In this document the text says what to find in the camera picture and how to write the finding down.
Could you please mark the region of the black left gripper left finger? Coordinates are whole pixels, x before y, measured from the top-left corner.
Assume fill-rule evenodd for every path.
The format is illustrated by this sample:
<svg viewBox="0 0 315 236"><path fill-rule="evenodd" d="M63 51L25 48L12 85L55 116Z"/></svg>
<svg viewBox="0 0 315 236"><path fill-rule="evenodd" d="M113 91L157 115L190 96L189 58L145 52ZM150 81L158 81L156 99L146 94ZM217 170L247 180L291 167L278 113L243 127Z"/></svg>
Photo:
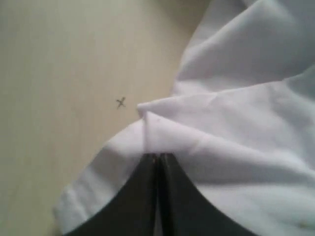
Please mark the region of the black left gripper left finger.
<svg viewBox="0 0 315 236"><path fill-rule="evenodd" d="M67 236L152 236L157 205L157 156L144 154L115 197Z"/></svg>

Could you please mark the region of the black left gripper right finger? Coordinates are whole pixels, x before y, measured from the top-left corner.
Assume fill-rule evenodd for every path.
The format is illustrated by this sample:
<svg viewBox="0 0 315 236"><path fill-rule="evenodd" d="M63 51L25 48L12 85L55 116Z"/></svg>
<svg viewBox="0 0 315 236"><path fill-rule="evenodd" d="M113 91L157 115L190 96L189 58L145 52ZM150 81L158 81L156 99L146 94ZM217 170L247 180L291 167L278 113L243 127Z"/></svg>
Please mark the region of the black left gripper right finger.
<svg viewBox="0 0 315 236"><path fill-rule="evenodd" d="M157 197L164 236L252 236L197 190L175 155L161 154Z"/></svg>

